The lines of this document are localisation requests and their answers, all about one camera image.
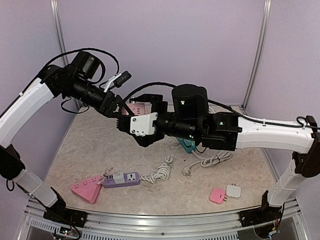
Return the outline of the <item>pink cube socket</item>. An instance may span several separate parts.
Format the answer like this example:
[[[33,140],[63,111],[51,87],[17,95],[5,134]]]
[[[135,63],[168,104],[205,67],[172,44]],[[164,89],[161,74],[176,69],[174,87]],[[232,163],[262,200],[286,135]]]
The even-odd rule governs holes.
[[[127,106],[135,116],[147,114],[146,104],[144,102],[128,103]]]

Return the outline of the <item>teal power strip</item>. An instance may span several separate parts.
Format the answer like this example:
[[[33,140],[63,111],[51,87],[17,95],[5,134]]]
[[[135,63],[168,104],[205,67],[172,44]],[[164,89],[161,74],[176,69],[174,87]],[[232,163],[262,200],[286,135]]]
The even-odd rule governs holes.
[[[196,146],[195,146],[195,142],[194,141],[188,140],[188,139],[179,138],[179,137],[177,137],[176,140],[182,146],[182,148],[184,149],[184,151],[187,154],[191,154],[192,152],[194,152],[196,150]]]

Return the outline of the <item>small white charger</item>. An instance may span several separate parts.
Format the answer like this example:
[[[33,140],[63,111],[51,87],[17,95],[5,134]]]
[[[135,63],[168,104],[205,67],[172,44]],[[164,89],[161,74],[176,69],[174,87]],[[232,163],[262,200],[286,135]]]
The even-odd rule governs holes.
[[[112,178],[114,180],[114,183],[117,184],[117,185],[125,183],[125,177],[124,177],[124,173],[123,172],[115,172],[112,175]]]

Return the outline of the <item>purple power strip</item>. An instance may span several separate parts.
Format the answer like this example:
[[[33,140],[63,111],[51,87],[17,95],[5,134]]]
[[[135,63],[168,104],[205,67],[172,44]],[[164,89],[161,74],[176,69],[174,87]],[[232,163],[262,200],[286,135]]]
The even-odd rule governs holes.
[[[138,172],[116,172],[108,175],[102,186],[105,189],[138,186],[140,184],[140,176]]]

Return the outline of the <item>white square charger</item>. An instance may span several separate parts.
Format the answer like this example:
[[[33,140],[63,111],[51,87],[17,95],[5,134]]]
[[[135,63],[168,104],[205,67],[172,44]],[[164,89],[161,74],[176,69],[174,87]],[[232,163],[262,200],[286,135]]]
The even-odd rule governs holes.
[[[242,188],[240,186],[237,186],[233,183],[226,186],[225,195],[228,198],[239,199],[241,197],[241,194]]]

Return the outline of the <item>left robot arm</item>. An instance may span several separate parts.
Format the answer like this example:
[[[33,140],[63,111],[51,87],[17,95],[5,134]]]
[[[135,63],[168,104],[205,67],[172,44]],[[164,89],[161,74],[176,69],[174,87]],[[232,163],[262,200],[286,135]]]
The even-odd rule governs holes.
[[[121,115],[116,112],[121,98],[112,89],[121,87],[131,78],[131,74],[128,71],[117,71],[105,82],[105,87],[97,87],[97,82],[92,81],[92,78],[99,67],[104,75],[106,67],[91,51],[91,48],[75,50],[75,58],[64,67],[49,61],[0,115],[0,175],[37,199],[61,223],[70,218],[65,201],[26,168],[12,141],[44,105],[58,96],[79,100],[108,118]]]

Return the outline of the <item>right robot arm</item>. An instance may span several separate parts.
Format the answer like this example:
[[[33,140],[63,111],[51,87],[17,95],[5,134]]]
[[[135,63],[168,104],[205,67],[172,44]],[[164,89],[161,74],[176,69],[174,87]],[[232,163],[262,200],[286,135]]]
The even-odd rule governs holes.
[[[261,148],[292,151],[292,159],[275,186],[266,192],[256,218],[266,222],[307,178],[320,172],[320,128],[316,120],[299,116],[295,121],[270,121],[243,115],[230,106],[210,113],[207,90],[202,86],[182,84],[171,91],[173,111],[164,101],[141,95],[151,103],[151,113],[131,116],[128,132],[142,147],[164,136],[194,141],[212,150],[234,151]]]

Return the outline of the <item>white round plug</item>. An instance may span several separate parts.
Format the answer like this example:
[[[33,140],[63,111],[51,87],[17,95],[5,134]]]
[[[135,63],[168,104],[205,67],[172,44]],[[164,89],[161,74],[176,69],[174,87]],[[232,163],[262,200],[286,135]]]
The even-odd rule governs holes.
[[[164,161],[167,165],[170,165],[172,164],[173,162],[173,157],[171,155],[167,155],[165,158],[164,158]]]

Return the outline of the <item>pink square plug adapter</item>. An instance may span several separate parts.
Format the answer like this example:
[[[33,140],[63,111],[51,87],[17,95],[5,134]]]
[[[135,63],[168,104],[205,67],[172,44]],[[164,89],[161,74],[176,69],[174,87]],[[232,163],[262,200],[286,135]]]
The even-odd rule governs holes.
[[[209,196],[209,201],[218,205],[226,202],[226,191],[222,188],[213,188]]]

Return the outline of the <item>pink triangular power strip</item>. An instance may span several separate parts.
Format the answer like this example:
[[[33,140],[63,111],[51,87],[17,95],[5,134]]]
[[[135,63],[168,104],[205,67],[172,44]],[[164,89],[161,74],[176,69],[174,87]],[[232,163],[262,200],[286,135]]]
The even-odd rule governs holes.
[[[69,186],[71,192],[89,204],[94,204],[101,191],[101,175],[95,175]]]

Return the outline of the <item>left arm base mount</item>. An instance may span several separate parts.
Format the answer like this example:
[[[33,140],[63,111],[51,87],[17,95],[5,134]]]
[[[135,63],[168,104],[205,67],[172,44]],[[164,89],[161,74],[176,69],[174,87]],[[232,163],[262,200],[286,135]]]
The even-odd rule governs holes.
[[[43,218],[56,223],[70,225],[72,227],[83,228],[87,221],[88,213],[81,210],[65,208],[63,213],[58,215],[46,210]]]

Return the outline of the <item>aluminium front rail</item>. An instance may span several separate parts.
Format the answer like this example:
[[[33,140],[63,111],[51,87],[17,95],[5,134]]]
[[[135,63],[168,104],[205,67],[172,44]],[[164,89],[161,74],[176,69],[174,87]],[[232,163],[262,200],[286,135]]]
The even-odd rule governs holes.
[[[30,200],[19,240],[61,238],[63,224],[43,218],[44,208]],[[191,215],[132,215],[88,211],[79,228],[83,240],[257,240],[257,226],[241,225],[237,210]]]

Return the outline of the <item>right aluminium corner post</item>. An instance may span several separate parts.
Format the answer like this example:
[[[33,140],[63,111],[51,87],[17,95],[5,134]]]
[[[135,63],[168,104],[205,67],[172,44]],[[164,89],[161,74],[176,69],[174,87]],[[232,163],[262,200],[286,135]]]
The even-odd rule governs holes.
[[[250,71],[249,82],[244,95],[244,100],[241,105],[244,111],[246,111],[249,106],[250,99],[252,97],[254,86],[257,80],[257,75],[258,75],[260,63],[263,56],[265,40],[268,32],[271,7],[272,7],[272,0],[265,0],[263,5],[263,13],[261,18],[257,46],[256,46],[255,55],[253,59],[253,65]]]

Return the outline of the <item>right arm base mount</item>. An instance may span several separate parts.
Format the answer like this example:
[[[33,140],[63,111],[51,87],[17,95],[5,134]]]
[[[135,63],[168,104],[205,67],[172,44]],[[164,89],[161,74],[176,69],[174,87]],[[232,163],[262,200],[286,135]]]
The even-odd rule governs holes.
[[[260,206],[238,213],[241,227],[249,227],[280,219],[282,207]]]

